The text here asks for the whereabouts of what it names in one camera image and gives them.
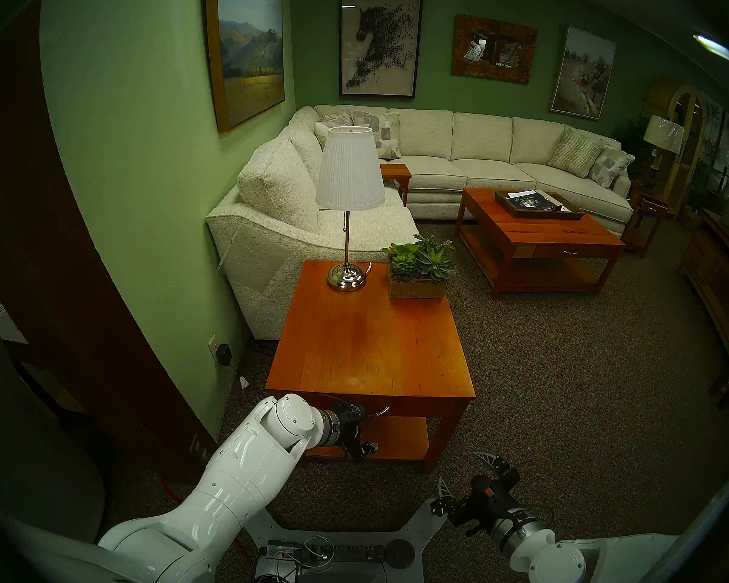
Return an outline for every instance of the sectional sofa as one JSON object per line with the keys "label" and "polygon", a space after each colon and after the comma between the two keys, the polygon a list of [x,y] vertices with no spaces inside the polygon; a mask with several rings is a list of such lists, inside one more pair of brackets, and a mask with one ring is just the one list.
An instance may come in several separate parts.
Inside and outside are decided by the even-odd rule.
{"label": "sectional sofa", "polygon": [[[343,258],[344,214],[320,209],[313,199],[323,154],[314,126],[341,109],[387,112],[354,105],[302,107],[254,152],[238,185],[207,217],[219,267],[256,338],[281,336],[303,261]],[[407,208],[389,185],[384,206],[352,213],[352,261],[385,261],[381,247],[413,241],[414,219],[455,219],[465,187],[556,191],[617,236],[629,221],[626,171],[606,189],[547,165],[564,133],[561,123],[451,111],[388,112],[399,113],[402,154],[391,162],[407,165],[413,174]],[[616,140],[596,137],[620,148]]]}

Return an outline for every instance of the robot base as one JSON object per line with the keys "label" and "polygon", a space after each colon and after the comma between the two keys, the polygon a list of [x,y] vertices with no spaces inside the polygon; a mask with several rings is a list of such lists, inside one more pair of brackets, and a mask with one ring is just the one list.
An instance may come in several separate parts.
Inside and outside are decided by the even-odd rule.
{"label": "robot base", "polygon": [[[302,579],[305,581],[349,581],[349,583],[385,583],[386,581],[423,583],[424,568],[422,568],[421,558],[424,547],[448,519],[447,515],[441,518],[432,515],[430,510],[432,501],[434,500],[425,501],[402,529],[388,533],[327,533],[289,530],[279,526],[267,513],[267,510],[260,510],[256,513],[245,525],[245,530],[251,535],[259,549],[266,548],[268,541],[302,544],[317,535],[325,536],[335,544],[335,547],[388,546],[391,541],[405,540],[413,547],[414,557],[413,562],[404,568],[394,568],[389,566],[386,561],[373,563],[333,561],[328,570],[326,567],[317,572],[314,572],[314,569],[303,569]],[[318,538],[309,542],[311,544],[324,543]],[[282,576],[286,576],[286,573],[292,571],[296,566],[291,560],[277,562],[278,564],[267,557],[259,558],[257,576],[275,573],[276,569]]]}

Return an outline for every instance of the white lamp shade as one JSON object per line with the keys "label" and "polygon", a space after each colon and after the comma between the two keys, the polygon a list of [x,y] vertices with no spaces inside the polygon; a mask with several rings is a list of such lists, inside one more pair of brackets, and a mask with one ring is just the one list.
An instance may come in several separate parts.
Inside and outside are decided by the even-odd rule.
{"label": "white lamp shade", "polygon": [[683,127],[652,114],[643,139],[657,148],[677,154],[683,143]]}
{"label": "white lamp shade", "polygon": [[330,129],[316,202],[335,211],[366,211],[386,202],[375,136],[369,127]]}

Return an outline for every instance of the wooden door frame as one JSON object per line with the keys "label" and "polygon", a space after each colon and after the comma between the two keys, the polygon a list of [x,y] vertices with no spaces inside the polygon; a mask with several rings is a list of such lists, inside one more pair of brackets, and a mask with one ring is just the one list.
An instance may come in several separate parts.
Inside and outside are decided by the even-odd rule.
{"label": "wooden door frame", "polygon": [[78,210],[46,108],[40,4],[0,33],[1,301],[123,448],[169,480],[195,483],[205,460],[193,443],[208,455],[217,444],[137,326]]}

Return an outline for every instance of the brown carpet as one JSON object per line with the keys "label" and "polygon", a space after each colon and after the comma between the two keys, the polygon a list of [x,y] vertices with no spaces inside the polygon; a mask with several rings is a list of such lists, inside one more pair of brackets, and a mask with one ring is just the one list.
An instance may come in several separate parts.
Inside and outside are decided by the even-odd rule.
{"label": "brown carpet", "polygon": [[[420,231],[452,237],[450,223]],[[699,298],[676,271],[689,238],[667,221],[644,259],[624,253],[600,296],[489,297],[489,284],[454,239],[459,268],[448,300],[477,398],[437,469],[344,462],[298,467],[272,504],[297,529],[398,529],[434,497],[438,475],[458,496],[487,472],[473,451],[502,454],[522,475],[513,495],[550,504],[559,539],[680,533],[729,477],[729,408],[707,388],[726,363]],[[590,262],[600,269],[602,262]],[[264,386],[274,343],[249,344],[246,377]],[[234,386],[225,438],[256,395]],[[114,469],[106,524],[173,507],[159,478],[127,457]],[[185,495],[189,488],[174,487]],[[253,555],[245,533],[240,540]],[[446,525],[424,552],[427,581],[524,581],[491,542]],[[247,581],[230,550],[219,581]]]}

